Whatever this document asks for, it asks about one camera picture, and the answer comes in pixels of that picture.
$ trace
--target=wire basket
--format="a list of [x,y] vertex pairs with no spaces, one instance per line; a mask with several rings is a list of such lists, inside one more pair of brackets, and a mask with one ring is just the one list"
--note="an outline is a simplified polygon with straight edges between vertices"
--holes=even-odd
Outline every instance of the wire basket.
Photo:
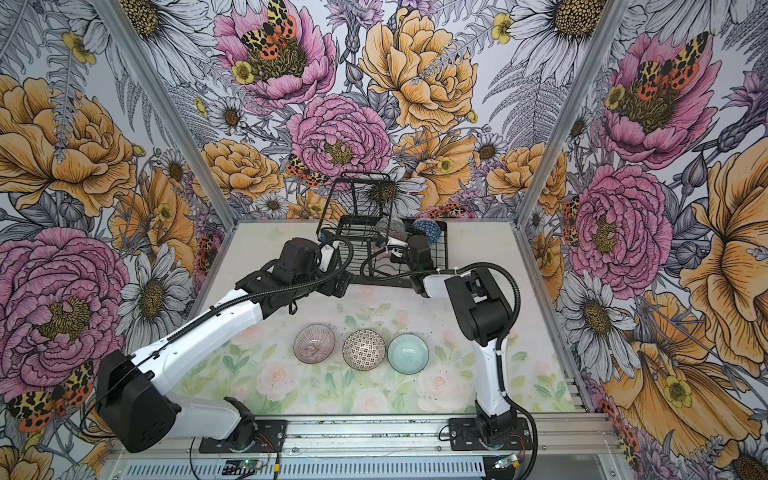
[[[411,287],[408,277],[371,281],[359,275],[362,263],[386,245],[387,237],[383,231],[390,231],[394,211],[395,182],[387,174],[370,172],[360,174],[344,172],[333,181],[328,201],[323,209],[317,227],[320,241],[333,236],[346,237],[354,246],[353,259],[347,271],[354,274],[352,283],[363,285],[385,285]],[[408,235],[421,233],[412,227],[414,219],[403,218]],[[430,245],[432,261],[436,268],[448,267],[448,225],[437,222],[440,226],[440,238]],[[366,266],[366,274],[386,278],[409,270],[405,263],[391,261],[391,256],[382,253],[374,257]]]

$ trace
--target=yellow flower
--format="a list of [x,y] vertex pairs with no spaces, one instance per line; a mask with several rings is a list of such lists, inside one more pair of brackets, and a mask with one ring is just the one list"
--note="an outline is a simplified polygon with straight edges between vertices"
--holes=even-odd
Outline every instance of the yellow flower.
[[205,103],[203,103],[203,99],[200,97],[195,97],[194,99],[194,106],[197,109],[197,113],[203,115],[205,118],[208,118],[208,109],[205,106]]
[[331,200],[330,205],[328,205],[328,211],[323,216],[328,199],[319,195],[314,190],[308,190],[305,195],[299,195],[296,199],[299,202],[300,209],[307,212],[313,218],[319,219],[322,217],[325,220],[338,220],[342,215],[346,215],[344,207],[336,200]]
[[37,447],[29,447],[19,458],[13,446],[0,447],[0,478],[8,480],[50,480],[53,477],[52,453],[43,453]]
[[561,247],[560,237],[552,233],[545,237],[542,232],[533,239],[533,256],[538,264],[538,271],[544,277],[544,285],[552,302],[558,299],[563,287],[564,261]]
[[71,31],[66,31],[61,36],[61,40],[64,42],[64,45],[67,45],[67,48],[72,51],[72,56],[77,61],[80,63],[87,62],[91,65],[96,65],[96,55],[85,49],[83,38],[80,35],[75,35]]
[[768,138],[713,165],[709,193],[709,209],[692,205],[714,232],[710,252],[681,270],[680,285],[706,316],[720,358],[757,377],[768,359]]
[[41,78],[28,78],[22,87],[0,75],[0,191],[25,194],[17,208],[36,204],[46,189],[64,191],[96,217],[112,207],[115,195],[136,187],[133,145],[96,98],[76,92],[72,135],[64,140],[61,162],[54,158],[51,99],[60,93]]
[[472,166],[480,166],[480,156],[475,151],[475,138],[458,139],[446,135],[443,139],[431,131],[417,131],[405,134],[400,142],[392,147],[395,154],[401,154],[411,161],[418,161],[411,178],[423,177],[426,190],[419,192],[422,209],[441,205],[461,190],[459,182],[469,184],[472,179]]
[[694,403],[688,382],[680,380],[676,376],[668,376],[664,387],[664,398],[679,409],[690,408]]
[[[630,424],[656,440],[674,431],[671,448],[676,455],[690,456],[712,435],[721,435],[725,449],[714,463],[728,465],[739,455],[738,441],[760,435],[760,422],[751,420],[752,411],[725,391],[733,386],[722,367],[706,361],[713,344],[705,325],[673,293],[647,291],[638,300],[638,328],[624,334],[641,368],[633,379],[619,371],[621,378],[605,383],[605,392]],[[670,319],[682,322],[684,329]],[[749,388],[734,381],[742,392]]]
[[197,241],[189,204],[174,191],[159,168],[152,170],[150,179],[139,189],[138,194],[121,196],[109,218],[112,246],[130,253],[149,250],[150,260],[154,261],[163,243],[167,243],[176,248],[176,259],[191,272]]
[[467,56],[429,73],[427,67],[453,45],[453,34],[406,8],[397,12],[397,25],[394,33],[381,23],[368,31],[359,66],[376,81],[371,90],[395,95],[401,127],[445,133],[472,109],[477,64]]
[[[216,178],[226,198],[234,193],[247,195],[258,200],[264,194],[277,192],[285,187],[280,166],[276,161],[259,153],[245,142],[224,139],[203,146],[203,159]],[[195,179],[192,187],[196,194],[203,196],[200,183]]]
[[493,18],[493,30],[491,30],[493,39],[498,40],[498,43],[502,45],[506,44],[511,39],[507,30],[509,30],[513,23],[515,21],[512,20],[512,15],[508,13],[496,14]]
[[611,91],[608,92],[608,96],[605,98],[605,106],[608,107],[609,110],[616,110],[619,108],[619,102],[621,102],[621,99],[624,98],[624,86],[622,84],[618,84],[615,87],[611,89]]
[[[488,172],[488,192],[491,195],[504,194],[506,197],[517,192],[525,192],[531,184],[533,174],[538,168],[541,156],[544,154],[544,142],[531,148],[521,147],[510,151],[499,159],[503,168]],[[560,200],[565,196],[565,167],[567,159],[563,151],[558,155],[558,161],[547,177],[547,183],[538,199],[539,205],[547,215],[554,215],[558,210]]]
[[236,61],[232,67],[232,75],[235,76],[237,83],[247,85],[252,84],[256,77],[253,76],[253,70],[247,61]]

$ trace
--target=turquoise bowl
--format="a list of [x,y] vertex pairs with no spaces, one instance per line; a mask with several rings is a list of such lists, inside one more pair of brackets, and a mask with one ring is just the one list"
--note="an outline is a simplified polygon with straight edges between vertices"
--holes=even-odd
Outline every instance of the turquoise bowl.
[[427,366],[429,348],[416,335],[404,333],[389,344],[386,356],[393,369],[404,375],[413,375]]

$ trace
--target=wall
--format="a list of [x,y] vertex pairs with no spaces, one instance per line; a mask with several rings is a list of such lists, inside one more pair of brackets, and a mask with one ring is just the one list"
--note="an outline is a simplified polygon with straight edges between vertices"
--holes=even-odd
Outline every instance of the wall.
[[2,2],[6,478],[100,473],[108,427],[80,431],[99,361],[180,326],[223,240],[194,183],[87,2]]
[[[123,3],[185,122],[206,129],[204,157],[232,208],[269,220],[318,218],[336,178],[372,170],[397,180],[379,194],[394,198],[400,217],[511,217],[604,0],[584,11],[513,0],[285,0],[295,31],[263,48],[266,0]],[[179,34],[162,16],[150,26],[139,5],[170,17],[187,8],[190,26],[214,36]],[[163,28],[178,41],[161,41]],[[564,181],[560,163],[547,212]]]
[[630,12],[526,233],[634,474],[765,478],[768,4]]

